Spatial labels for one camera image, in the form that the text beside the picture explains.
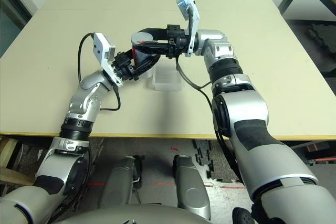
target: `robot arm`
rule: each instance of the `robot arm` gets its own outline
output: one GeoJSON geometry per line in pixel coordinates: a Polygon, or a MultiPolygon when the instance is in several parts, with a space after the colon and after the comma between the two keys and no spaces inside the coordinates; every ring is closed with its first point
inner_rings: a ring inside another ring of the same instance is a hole
{"type": "Polygon", "coordinates": [[[215,130],[234,148],[259,223],[333,223],[336,201],[287,145],[267,131],[268,109],[219,31],[198,31],[195,54],[212,83],[215,130]]]}

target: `table edge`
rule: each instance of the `table edge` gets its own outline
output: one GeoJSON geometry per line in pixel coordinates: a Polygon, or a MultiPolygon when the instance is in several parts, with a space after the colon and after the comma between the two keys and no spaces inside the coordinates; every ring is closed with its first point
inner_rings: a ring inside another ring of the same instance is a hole
{"type": "MultiPolygon", "coordinates": [[[[0,135],[24,135],[24,136],[58,136],[59,133],[49,132],[0,132],[0,135]]],[[[191,138],[191,139],[216,139],[211,134],[131,134],[131,133],[92,133],[93,137],[157,137],[157,138],[191,138]]],[[[273,136],[277,140],[304,141],[304,140],[336,140],[336,135],[284,135],[273,136]]]]}

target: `black object on floor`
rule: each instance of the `black object on floor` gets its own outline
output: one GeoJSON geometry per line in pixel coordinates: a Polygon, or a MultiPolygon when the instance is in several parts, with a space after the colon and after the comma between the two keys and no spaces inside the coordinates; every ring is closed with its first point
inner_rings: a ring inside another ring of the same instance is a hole
{"type": "Polygon", "coordinates": [[[235,207],[232,211],[232,222],[233,224],[254,224],[254,219],[246,209],[235,207]]]}
{"type": "Polygon", "coordinates": [[[196,161],[199,165],[208,165],[208,178],[217,179],[224,183],[232,183],[237,180],[237,176],[231,170],[223,151],[217,141],[193,140],[196,161]]]}

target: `black bellows joint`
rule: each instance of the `black bellows joint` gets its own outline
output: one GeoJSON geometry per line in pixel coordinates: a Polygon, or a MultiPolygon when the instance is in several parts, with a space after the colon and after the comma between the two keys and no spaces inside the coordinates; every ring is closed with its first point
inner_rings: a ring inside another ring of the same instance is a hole
{"type": "Polygon", "coordinates": [[[209,68],[208,72],[211,83],[214,83],[219,78],[228,76],[229,74],[243,73],[238,60],[233,58],[226,58],[215,62],[209,68]]]}
{"type": "Polygon", "coordinates": [[[92,131],[93,123],[76,118],[65,118],[59,137],[87,141],[92,131]]]}

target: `beige table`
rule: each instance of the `beige table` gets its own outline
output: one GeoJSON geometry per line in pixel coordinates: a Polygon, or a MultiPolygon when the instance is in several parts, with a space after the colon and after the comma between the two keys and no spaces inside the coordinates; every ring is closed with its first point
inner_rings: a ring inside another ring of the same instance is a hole
{"type": "MultiPolygon", "coordinates": [[[[196,0],[199,28],[218,29],[269,107],[269,130],[284,140],[335,139],[336,97],[271,0],[196,0]]],[[[0,133],[57,135],[77,88],[82,36],[100,31],[128,50],[146,27],[187,23],[175,0],[48,0],[0,60],[0,133]]],[[[99,68],[92,42],[82,50],[82,75],[99,68]]],[[[181,58],[197,84],[209,78],[203,59],[181,58]]],[[[151,80],[126,82],[121,110],[101,112],[93,136],[214,138],[212,115],[197,91],[159,92],[151,80]]],[[[104,106],[116,106],[111,93],[104,106]]]]}

